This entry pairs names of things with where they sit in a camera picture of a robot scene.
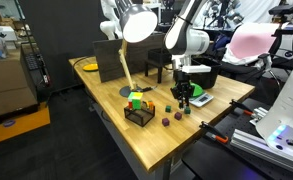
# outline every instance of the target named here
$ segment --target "table surface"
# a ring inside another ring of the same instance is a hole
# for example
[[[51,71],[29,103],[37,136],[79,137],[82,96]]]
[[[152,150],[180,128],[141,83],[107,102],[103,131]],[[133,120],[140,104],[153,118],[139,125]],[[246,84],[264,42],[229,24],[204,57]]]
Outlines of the table surface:
[[[79,59],[71,59],[69,62],[74,66]],[[145,77],[143,72],[133,74],[132,79],[141,88],[157,85],[155,90],[143,94],[143,100],[154,102],[156,115],[146,126],[141,127],[124,116],[124,107],[128,103],[127,98],[119,95],[119,90],[128,85],[127,79],[123,77],[101,83],[98,72],[82,70],[82,67],[89,63],[96,63],[96,59],[92,57],[79,61],[74,69],[149,173],[198,139],[202,121],[217,122],[231,109],[229,102],[232,99],[242,101],[254,91],[251,85],[218,76],[215,86],[206,90],[214,99],[201,108],[191,105],[191,113],[184,114],[170,92],[170,87],[175,83],[172,71],[163,71],[161,84],[157,84],[156,69],[151,69],[148,77]],[[171,113],[165,112],[167,105],[171,106]],[[179,121],[174,119],[176,112],[182,112],[183,117]],[[163,118],[170,120],[169,126],[162,125]]]

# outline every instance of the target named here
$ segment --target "yellow block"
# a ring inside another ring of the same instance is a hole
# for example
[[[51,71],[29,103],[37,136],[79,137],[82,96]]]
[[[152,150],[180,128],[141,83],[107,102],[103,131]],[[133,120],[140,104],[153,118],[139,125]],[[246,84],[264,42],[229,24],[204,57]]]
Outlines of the yellow block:
[[[48,107],[45,107],[45,103],[41,103],[39,110],[35,113],[10,119],[15,120],[14,125],[4,127],[3,124],[0,124],[0,142],[50,124],[49,110]]]

